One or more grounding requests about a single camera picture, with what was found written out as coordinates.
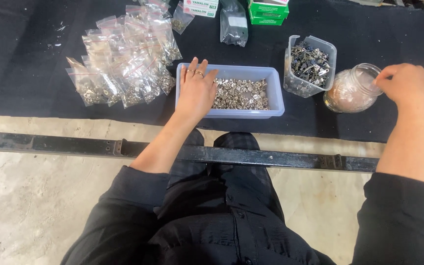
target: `black tablecloth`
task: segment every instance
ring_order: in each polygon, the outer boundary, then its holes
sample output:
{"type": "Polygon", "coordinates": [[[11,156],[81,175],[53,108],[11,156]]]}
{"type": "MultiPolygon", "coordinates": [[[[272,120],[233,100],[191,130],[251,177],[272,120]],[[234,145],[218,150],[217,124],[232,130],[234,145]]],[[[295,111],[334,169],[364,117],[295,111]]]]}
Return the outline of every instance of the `black tablecloth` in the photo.
{"type": "MultiPolygon", "coordinates": [[[[66,74],[65,57],[80,60],[86,51],[84,30],[109,15],[122,15],[129,0],[0,0],[0,115],[113,119],[163,125],[174,110],[174,91],[123,109],[85,107],[66,74]]],[[[171,2],[173,10],[177,0],[171,2]]],[[[270,66],[283,77],[290,35],[313,35],[337,47],[336,71],[359,63],[383,68],[408,62],[424,66],[424,11],[403,7],[361,6],[345,0],[291,0],[282,26],[249,25],[245,48],[219,42],[220,13],[196,16],[182,35],[175,34],[184,60],[194,56],[211,64],[270,66]]],[[[335,114],[322,93],[303,99],[283,90],[286,111],[266,120],[203,119],[199,125],[222,131],[277,133],[345,140],[385,142],[397,109],[381,95],[358,114],[335,114]]]]}

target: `clear plastic container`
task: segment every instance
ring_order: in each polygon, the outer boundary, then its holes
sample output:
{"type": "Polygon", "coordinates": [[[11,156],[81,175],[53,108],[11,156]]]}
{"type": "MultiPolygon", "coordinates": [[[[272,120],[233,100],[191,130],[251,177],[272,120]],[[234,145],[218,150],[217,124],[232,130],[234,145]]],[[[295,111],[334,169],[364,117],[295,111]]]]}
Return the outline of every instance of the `clear plastic container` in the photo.
{"type": "MultiPolygon", "coordinates": [[[[189,64],[180,63],[176,69],[176,105],[180,95],[180,76],[181,65],[186,67],[189,64]]],[[[270,110],[252,110],[252,109],[211,109],[204,118],[224,118],[224,119],[268,119],[274,116],[281,116],[284,113],[284,102],[282,100],[281,85],[279,82],[279,74],[276,69],[271,67],[253,67],[253,66],[222,66],[208,65],[204,74],[209,70],[219,69],[217,78],[229,79],[245,79],[251,81],[259,81],[266,79],[268,87],[266,95],[268,97],[268,107],[270,110]]]]}
{"type": "Polygon", "coordinates": [[[380,72],[372,64],[358,64],[353,69],[339,72],[334,78],[332,89],[323,95],[325,105],[338,113],[356,113],[368,109],[384,93],[372,84],[380,72]]]}
{"type": "Polygon", "coordinates": [[[322,91],[328,91],[333,86],[334,73],[336,68],[336,47],[324,40],[315,38],[313,36],[305,37],[304,41],[307,42],[314,49],[320,49],[320,51],[326,52],[328,54],[328,64],[330,65],[330,72],[328,72],[328,79],[325,82],[323,88],[316,86],[308,81],[305,81],[292,73],[291,68],[289,67],[292,62],[290,56],[291,47],[296,45],[296,40],[300,36],[292,35],[289,37],[289,46],[286,50],[286,57],[284,59],[284,83],[283,88],[287,92],[291,92],[297,96],[303,98],[308,98],[320,93],[322,91]]]}

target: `hand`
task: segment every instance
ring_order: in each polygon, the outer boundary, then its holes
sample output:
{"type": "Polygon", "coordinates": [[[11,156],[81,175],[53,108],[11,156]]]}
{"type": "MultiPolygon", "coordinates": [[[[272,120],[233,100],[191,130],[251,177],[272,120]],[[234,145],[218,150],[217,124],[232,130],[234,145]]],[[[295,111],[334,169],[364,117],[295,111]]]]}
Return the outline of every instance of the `hand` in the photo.
{"type": "Polygon", "coordinates": [[[180,97],[175,113],[180,114],[196,125],[211,109],[217,84],[213,81],[219,70],[211,70],[203,76],[207,69],[207,60],[197,67],[198,59],[194,57],[189,68],[183,65],[181,68],[180,97]]]}
{"type": "Polygon", "coordinates": [[[387,66],[374,82],[399,108],[424,106],[424,68],[422,66],[411,64],[387,66]]]}

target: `concrete floor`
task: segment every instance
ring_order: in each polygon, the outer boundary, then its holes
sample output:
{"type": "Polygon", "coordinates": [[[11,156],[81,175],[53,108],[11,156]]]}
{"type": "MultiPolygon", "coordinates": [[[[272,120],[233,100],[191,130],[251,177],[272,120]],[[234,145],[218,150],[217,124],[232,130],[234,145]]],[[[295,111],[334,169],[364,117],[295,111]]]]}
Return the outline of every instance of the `concrete floor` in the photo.
{"type": "MultiPolygon", "coordinates": [[[[0,132],[150,142],[161,127],[109,120],[0,117],[0,132]]],[[[224,132],[202,131],[205,144],[224,132]]],[[[263,150],[377,158],[384,145],[256,134],[263,150]]],[[[0,152],[0,265],[58,264],[91,208],[129,160],[0,152]]],[[[369,174],[269,169],[286,224],[349,264],[369,174]]]]}

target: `ring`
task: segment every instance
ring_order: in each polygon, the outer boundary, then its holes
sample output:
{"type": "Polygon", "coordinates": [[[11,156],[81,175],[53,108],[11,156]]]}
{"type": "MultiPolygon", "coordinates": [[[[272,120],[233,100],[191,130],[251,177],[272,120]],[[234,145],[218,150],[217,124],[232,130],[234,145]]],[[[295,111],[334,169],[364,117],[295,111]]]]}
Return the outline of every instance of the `ring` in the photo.
{"type": "Polygon", "coordinates": [[[195,75],[195,74],[201,74],[201,75],[202,75],[202,77],[204,77],[204,74],[203,74],[201,71],[195,71],[195,72],[194,72],[194,75],[195,75]]]}

